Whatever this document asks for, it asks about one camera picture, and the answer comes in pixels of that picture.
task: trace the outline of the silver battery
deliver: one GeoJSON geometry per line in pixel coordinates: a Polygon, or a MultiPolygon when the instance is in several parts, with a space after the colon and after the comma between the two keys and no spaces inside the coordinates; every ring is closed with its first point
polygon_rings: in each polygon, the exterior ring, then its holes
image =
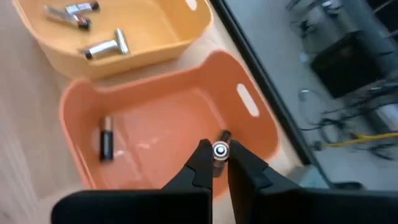
{"type": "Polygon", "coordinates": [[[108,40],[85,50],[85,56],[87,59],[93,59],[112,50],[119,50],[116,40],[108,40]]]}
{"type": "Polygon", "coordinates": [[[124,38],[123,31],[121,29],[116,29],[115,31],[116,40],[118,41],[120,53],[123,55],[129,54],[130,50],[127,46],[126,39],[124,38]]]}
{"type": "Polygon", "coordinates": [[[82,29],[90,29],[91,21],[79,15],[69,15],[67,12],[59,11],[51,6],[44,6],[46,14],[57,21],[67,22],[82,29]]]}
{"type": "Polygon", "coordinates": [[[220,177],[229,157],[229,146],[226,142],[218,141],[213,144],[213,177],[220,177]]]}
{"type": "Polygon", "coordinates": [[[99,11],[99,10],[100,10],[100,5],[96,1],[65,6],[65,11],[69,15],[74,15],[83,12],[90,12],[90,11],[99,11]]]}

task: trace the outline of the cable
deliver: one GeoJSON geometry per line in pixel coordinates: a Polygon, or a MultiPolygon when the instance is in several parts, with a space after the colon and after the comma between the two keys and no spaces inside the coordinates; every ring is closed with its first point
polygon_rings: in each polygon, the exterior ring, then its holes
{"type": "Polygon", "coordinates": [[[313,144],[313,148],[315,150],[321,150],[322,148],[325,147],[345,147],[345,146],[352,146],[353,149],[356,150],[361,150],[361,151],[369,151],[372,153],[374,156],[382,158],[382,159],[387,159],[387,160],[393,160],[393,158],[385,156],[383,154],[380,154],[378,149],[382,148],[382,144],[378,144],[376,146],[364,149],[364,148],[359,148],[356,147],[357,144],[359,143],[366,143],[369,141],[375,141],[379,139],[387,139],[387,138],[398,138],[398,133],[387,133],[387,134],[378,134],[378,135],[364,135],[364,134],[355,134],[351,127],[347,125],[347,121],[350,119],[353,119],[358,116],[362,116],[370,111],[373,111],[377,109],[378,107],[382,106],[375,106],[372,108],[369,108],[367,106],[367,103],[369,103],[370,100],[373,100],[377,94],[374,94],[374,92],[367,92],[366,96],[360,96],[360,97],[354,97],[356,101],[354,103],[350,103],[348,106],[345,106],[343,108],[338,108],[336,110],[331,110],[331,111],[325,111],[322,112],[321,115],[323,116],[321,120],[318,123],[314,123],[310,121],[305,113],[303,112],[303,104],[307,100],[307,94],[312,93],[313,95],[317,96],[318,99],[320,99],[322,102],[325,102],[324,97],[322,97],[321,94],[318,92],[312,90],[312,89],[307,89],[307,88],[302,88],[298,92],[298,99],[299,99],[299,111],[304,118],[304,120],[311,126],[314,126],[313,128],[300,128],[302,131],[314,131],[318,130],[318,133],[320,135],[320,138],[326,143],[322,144],[320,141],[315,141],[313,144]],[[331,119],[325,117],[327,113],[335,113],[335,112],[340,112],[340,111],[350,111],[350,110],[355,110],[354,112],[351,112],[349,114],[341,113],[340,117],[338,119],[331,119]],[[336,133],[337,133],[337,140],[332,141],[330,137],[327,135],[325,128],[327,126],[333,126],[336,133]],[[342,139],[344,137],[348,137],[348,141],[343,141],[342,139]]]}

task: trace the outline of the battery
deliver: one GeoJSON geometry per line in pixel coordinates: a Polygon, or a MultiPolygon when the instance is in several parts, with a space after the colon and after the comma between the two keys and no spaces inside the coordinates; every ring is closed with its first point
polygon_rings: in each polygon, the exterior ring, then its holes
{"type": "Polygon", "coordinates": [[[110,116],[102,120],[100,132],[99,159],[101,162],[113,160],[113,118],[110,116]]]}

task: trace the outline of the floor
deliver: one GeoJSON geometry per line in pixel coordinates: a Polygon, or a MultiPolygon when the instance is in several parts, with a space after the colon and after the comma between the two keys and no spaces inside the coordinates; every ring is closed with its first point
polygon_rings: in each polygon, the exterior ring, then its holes
{"type": "MultiPolygon", "coordinates": [[[[303,113],[311,121],[317,122],[320,119],[320,112],[343,106],[341,100],[330,98],[309,67],[301,61],[300,54],[303,52],[301,40],[289,26],[289,23],[295,20],[295,14],[285,10],[288,0],[248,2],[229,0],[228,2],[232,9],[244,8],[243,4],[247,3],[253,5],[250,13],[235,10],[236,17],[241,25],[246,27],[244,31],[249,41],[252,42],[282,99],[301,128],[310,128],[302,116],[303,113]],[[321,94],[323,99],[320,100],[315,95],[308,96],[307,102],[300,109],[297,94],[301,88],[310,88],[321,94]]],[[[320,12],[311,12],[312,19],[319,19],[320,15],[320,12]]],[[[329,35],[327,38],[327,41],[333,42],[338,36],[329,35]]],[[[353,124],[361,133],[371,134],[363,119],[356,119],[353,124]]],[[[333,135],[335,132],[329,129],[327,133],[333,135]]],[[[309,143],[319,140],[317,131],[303,134],[309,143]]],[[[396,161],[378,159],[367,151],[358,151],[351,147],[329,148],[315,152],[315,155],[333,182],[354,180],[363,183],[371,190],[398,190],[398,179],[396,179],[398,150],[393,148],[391,153],[396,161]]]]}

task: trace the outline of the yellow plastic bin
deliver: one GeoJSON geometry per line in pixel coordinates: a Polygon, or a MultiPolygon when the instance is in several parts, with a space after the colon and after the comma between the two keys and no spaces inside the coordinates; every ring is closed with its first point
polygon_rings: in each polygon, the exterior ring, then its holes
{"type": "Polygon", "coordinates": [[[177,58],[213,22],[206,0],[99,0],[100,12],[84,14],[89,32],[47,18],[44,5],[63,9],[85,0],[13,0],[30,33],[56,71],[70,78],[102,78],[177,58]],[[130,55],[87,60],[79,50],[114,39],[123,30],[130,55]]]}

